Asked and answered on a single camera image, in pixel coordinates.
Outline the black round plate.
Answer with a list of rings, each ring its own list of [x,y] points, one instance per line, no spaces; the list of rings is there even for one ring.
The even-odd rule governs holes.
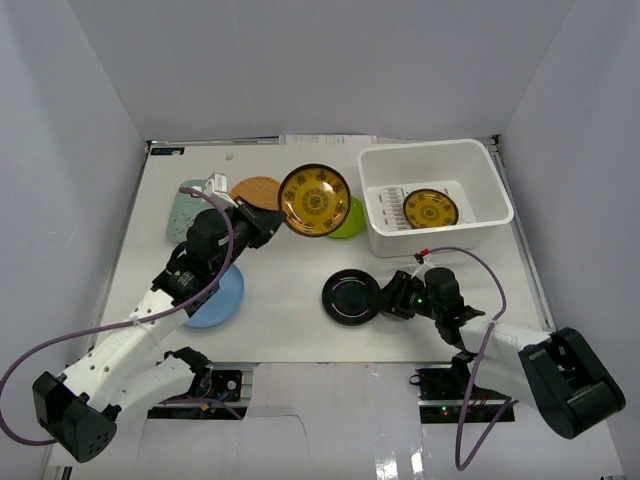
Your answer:
[[[321,302],[336,323],[358,327],[370,322],[381,311],[381,288],[374,277],[358,269],[344,269],[324,283]]]

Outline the yellow patterned plate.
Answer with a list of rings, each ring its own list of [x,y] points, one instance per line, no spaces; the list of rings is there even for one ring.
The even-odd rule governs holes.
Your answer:
[[[445,193],[433,189],[411,192],[403,202],[403,215],[413,229],[430,229],[456,225],[460,213]]]
[[[311,163],[287,174],[280,183],[278,207],[285,224],[308,238],[329,236],[346,221],[352,205],[351,189],[335,168]]]

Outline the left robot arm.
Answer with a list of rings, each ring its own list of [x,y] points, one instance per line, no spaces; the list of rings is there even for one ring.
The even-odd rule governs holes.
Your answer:
[[[147,370],[140,367],[217,292],[241,253],[268,243],[285,218],[282,211],[244,203],[202,211],[125,327],[114,328],[59,375],[45,372],[36,379],[37,420],[75,461],[100,455],[130,417],[174,397],[199,399],[209,392],[212,363],[190,347],[165,352]]]

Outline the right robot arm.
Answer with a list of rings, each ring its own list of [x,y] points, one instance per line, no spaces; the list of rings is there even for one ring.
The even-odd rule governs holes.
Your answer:
[[[382,312],[401,319],[427,317],[444,342],[458,349],[451,384],[463,398],[495,391],[537,409],[565,439],[626,406],[621,388],[580,332],[491,322],[465,303],[447,268],[432,268],[422,279],[398,271],[381,295]]]

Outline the white plastic bin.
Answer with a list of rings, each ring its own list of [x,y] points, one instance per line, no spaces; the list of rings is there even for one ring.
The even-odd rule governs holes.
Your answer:
[[[371,248],[378,257],[411,256],[424,248],[475,248],[508,225],[514,209],[484,144],[473,139],[389,144],[358,155]],[[457,225],[391,231],[383,224],[377,194],[385,188],[447,192],[458,206]]]

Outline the orange woven round plate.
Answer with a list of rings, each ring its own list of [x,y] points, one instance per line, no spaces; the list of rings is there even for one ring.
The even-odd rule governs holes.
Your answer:
[[[277,211],[280,182],[267,176],[253,176],[238,182],[230,192],[233,199],[241,198],[257,208]]]

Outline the celadon rectangular plate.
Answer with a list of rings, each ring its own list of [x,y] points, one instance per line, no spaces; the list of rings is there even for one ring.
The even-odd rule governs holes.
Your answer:
[[[209,209],[210,205],[197,195],[177,191],[166,226],[166,238],[170,243],[179,244],[186,240],[186,233],[196,216]]]

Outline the green round plate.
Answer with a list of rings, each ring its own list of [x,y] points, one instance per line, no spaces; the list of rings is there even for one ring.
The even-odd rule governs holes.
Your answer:
[[[357,235],[366,227],[366,217],[362,202],[355,196],[351,197],[351,208],[342,225],[331,232],[328,237],[332,239],[346,239]]]

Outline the white dish rack insert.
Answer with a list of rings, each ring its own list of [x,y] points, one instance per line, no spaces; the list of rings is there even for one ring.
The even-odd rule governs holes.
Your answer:
[[[391,231],[413,229],[403,215],[403,202],[405,198],[415,190],[407,191],[401,187],[389,187],[382,189],[377,194],[378,201],[381,205],[383,224]]]

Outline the light blue round plate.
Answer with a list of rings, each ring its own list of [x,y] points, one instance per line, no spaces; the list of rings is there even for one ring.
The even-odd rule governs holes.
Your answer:
[[[221,325],[239,311],[244,293],[242,272],[236,265],[231,265],[221,278],[218,291],[189,318],[185,326],[206,329]]]

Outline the blue label sticker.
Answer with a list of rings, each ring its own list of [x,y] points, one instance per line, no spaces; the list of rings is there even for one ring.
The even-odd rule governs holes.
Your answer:
[[[150,156],[180,156],[185,152],[184,147],[153,147],[150,149]]]

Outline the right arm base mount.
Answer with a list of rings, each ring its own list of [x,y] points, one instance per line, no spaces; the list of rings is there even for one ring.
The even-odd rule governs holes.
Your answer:
[[[409,378],[409,384],[418,389],[422,425],[453,425],[459,421],[465,385],[449,367],[418,369]],[[473,387],[466,422],[489,423],[505,401],[502,394]]]

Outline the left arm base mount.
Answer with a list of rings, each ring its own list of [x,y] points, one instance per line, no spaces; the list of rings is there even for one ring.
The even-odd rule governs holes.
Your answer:
[[[243,399],[242,370],[213,370],[208,387],[203,387],[198,397],[182,395],[160,404],[175,419],[193,420],[242,420],[246,407]]]

